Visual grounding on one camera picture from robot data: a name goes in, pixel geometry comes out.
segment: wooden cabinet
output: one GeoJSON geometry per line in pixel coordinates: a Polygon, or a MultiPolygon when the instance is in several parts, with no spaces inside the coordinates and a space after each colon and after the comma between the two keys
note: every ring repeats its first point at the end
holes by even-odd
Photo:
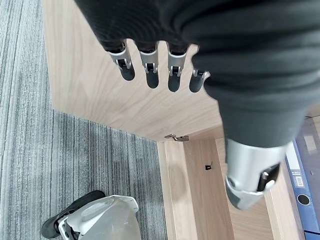
{"type": "MultiPolygon", "coordinates": [[[[301,239],[295,219],[289,226],[281,222],[284,213],[277,201],[282,199],[276,193],[250,211],[228,204],[217,102],[203,89],[189,91],[196,46],[188,51],[180,89],[170,92],[168,50],[160,42],[159,86],[150,89],[132,40],[135,78],[125,81],[74,1],[43,0],[42,6],[53,108],[157,141],[169,240],[301,239]],[[190,141],[165,141],[169,134],[189,135],[190,141]],[[211,163],[212,169],[205,170],[211,163]]],[[[278,185],[285,184],[281,178],[278,185]]],[[[290,189],[285,192],[286,201],[290,189]]],[[[290,202],[284,205],[294,212],[290,202]]]]}

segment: robotic hand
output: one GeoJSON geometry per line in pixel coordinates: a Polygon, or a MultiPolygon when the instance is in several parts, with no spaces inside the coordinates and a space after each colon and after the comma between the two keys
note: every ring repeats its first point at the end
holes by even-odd
{"type": "Polygon", "coordinates": [[[75,0],[103,48],[130,81],[126,39],[140,51],[156,88],[158,41],[168,45],[168,88],[179,89],[186,52],[198,45],[190,90],[218,101],[226,190],[250,208],[277,180],[286,146],[320,99],[320,1],[75,0]]]}

